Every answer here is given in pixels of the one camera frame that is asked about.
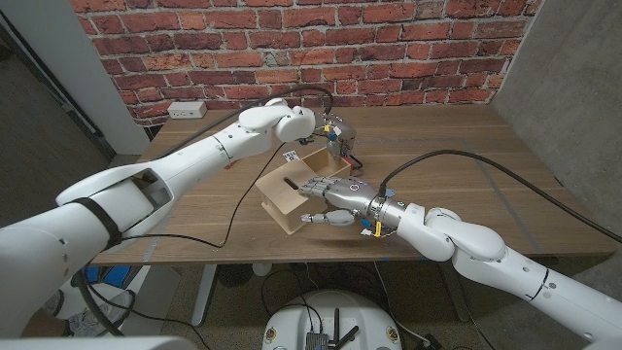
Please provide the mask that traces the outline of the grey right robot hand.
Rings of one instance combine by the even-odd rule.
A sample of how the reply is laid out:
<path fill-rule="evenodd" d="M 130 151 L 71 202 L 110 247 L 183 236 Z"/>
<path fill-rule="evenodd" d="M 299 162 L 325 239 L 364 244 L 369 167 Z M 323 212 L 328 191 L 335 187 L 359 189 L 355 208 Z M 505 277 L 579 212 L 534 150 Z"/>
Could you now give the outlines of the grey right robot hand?
<path fill-rule="evenodd" d="M 379 223 L 381 229 L 395 232 L 406 208 L 403 202 L 380 199 L 376 189 L 356 177 L 314 177 L 297 191 L 307 197 L 320 197 L 336 207 L 327 213 L 303 214 L 300 219 L 304 223 L 346 227 L 361 217 L 370 221 L 372 229 Z"/>

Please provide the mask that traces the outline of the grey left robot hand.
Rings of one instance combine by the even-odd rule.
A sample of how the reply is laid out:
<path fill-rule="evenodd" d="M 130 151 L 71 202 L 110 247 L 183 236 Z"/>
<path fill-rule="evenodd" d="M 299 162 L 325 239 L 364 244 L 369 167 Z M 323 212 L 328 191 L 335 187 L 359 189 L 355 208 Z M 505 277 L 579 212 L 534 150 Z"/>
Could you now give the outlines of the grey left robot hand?
<path fill-rule="evenodd" d="M 335 158 L 348 158 L 354 149 L 356 130 L 334 113 L 316 114 L 315 133 L 327 138 L 327 150 Z"/>

